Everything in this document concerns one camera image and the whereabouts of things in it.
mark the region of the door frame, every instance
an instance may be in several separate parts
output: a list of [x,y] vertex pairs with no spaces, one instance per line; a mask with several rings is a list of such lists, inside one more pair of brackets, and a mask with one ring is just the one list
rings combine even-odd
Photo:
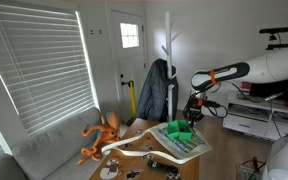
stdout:
[[147,51],[146,51],[146,31],[145,31],[145,13],[144,10],[137,10],[134,8],[131,8],[129,6],[126,5],[119,5],[116,4],[114,2],[105,2],[105,6],[106,6],[106,16],[108,19],[108,31],[109,31],[109,39],[110,39],[110,44],[111,44],[111,53],[112,53],[112,64],[114,67],[114,74],[115,74],[115,85],[116,85],[116,89],[117,89],[117,95],[118,95],[118,101],[119,103],[122,103],[122,87],[120,84],[120,70],[118,67],[118,53],[117,53],[117,48],[116,48],[116,36],[114,35],[114,26],[113,26],[113,18],[112,18],[112,11],[116,11],[116,12],[121,12],[121,13],[126,13],[126,14],[130,14],[130,15],[135,15],[135,16],[141,16],[142,17],[142,24],[144,26],[144,31],[143,31],[143,55],[144,55],[144,62],[143,62],[143,74],[146,74],[147,72]]

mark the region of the gray couch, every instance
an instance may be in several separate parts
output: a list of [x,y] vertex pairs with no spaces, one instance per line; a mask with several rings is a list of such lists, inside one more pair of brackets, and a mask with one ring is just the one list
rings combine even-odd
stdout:
[[[76,163],[82,158],[80,150],[92,146],[96,133],[83,137],[80,132],[86,125],[100,123],[98,109],[91,108],[16,145],[13,156],[0,157],[0,179],[89,179],[101,161]],[[121,125],[121,136],[126,130],[127,126]]]

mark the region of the wooden table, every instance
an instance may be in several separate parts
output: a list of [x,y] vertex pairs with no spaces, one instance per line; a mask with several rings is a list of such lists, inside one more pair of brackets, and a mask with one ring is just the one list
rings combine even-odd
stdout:
[[[136,119],[135,122],[132,124],[132,126],[126,131],[122,139],[127,139],[130,137],[134,137],[136,134],[136,131],[138,129],[142,129],[143,131],[157,125],[158,122],[153,121],[147,121],[143,119]],[[146,133],[144,136],[144,139],[140,142],[132,142],[132,145],[129,147],[121,146],[121,149],[124,150],[142,150],[144,145],[151,145],[154,150],[166,152],[168,154],[169,151],[165,149],[159,142],[151,135],[150,133]],[[178,168],[180,176],[183,180],[186,179],[192,179],[192,180],[198,180],[199,178],[199,158],[194,158],[190,161],[188,161],[185,164],[179,165],[175,164],[172,161],[169,161],[163,157],[160,157],[158,155],[151,154],[153,156],[153,160],[173,165]],[[94,172],[94,174],[90,177],[90,180],[97,180],[101,179],[100,173],[103,168],[105,168],[106,164],[111,159],[118,159],[119,161],[119,173],[118,175],[113,179],[126,179],[126,174],[129,173],[132,170],[139,170],[140,175],[136,177],[136,179],[166,179],[167,174],[164,172],[157,171],[155,169],[152,169],[147,166],[147,160],[144,160],[142,157],[129,157],[123,155],[120,151],[112,150],[109,155],[106,156],[104,161],[101,163],[101,165],[97,168],[97,170]]]

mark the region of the coat rack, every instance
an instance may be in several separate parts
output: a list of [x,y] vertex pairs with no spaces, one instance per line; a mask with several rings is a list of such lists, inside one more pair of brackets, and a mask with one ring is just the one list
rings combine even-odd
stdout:
[[[172,41],[174,41],[178,35],[182,33],[180,31],[176,35],[172,37],[171,35],[171,28],[174,24],[174,20],[171,22],[171,14],[170,12],[165,13],[165,27],[166,27],[166,48],[162,46],[163,51],[166,54],[166,61],[167,61],[167,77],[168,79],[173,79],[178,73],[172,75]],[[168,121],[173,121],[173,88],[174,85],[170,84],[168,86]]]

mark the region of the orange octopus toy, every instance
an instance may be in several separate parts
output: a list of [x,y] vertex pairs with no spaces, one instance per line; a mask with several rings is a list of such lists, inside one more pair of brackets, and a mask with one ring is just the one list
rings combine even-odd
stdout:
[[120,140],[120,132],[119,127],[121,123],[121,118],[114,110],[109,110],[106,113],[106,117],[108,119],[108,124],[106,124],[106,120],[104,115],[101,113],[102,125],[95,125],[89,130],[87,130],[88,126],[85,126],[82,129],[82,136],[86,137],[90,135],[94,130],[101,130],[101,134],[97,137],[95,143],[93,144],[91,149],[83,148],[81,153],[84,155],[83,159],[79,160],[77,164],[82,164],[88,159],[92,158],[94,161],[99,161],[102,159],[102,154],[97,153],[100,145],[103,142],[112,143]]

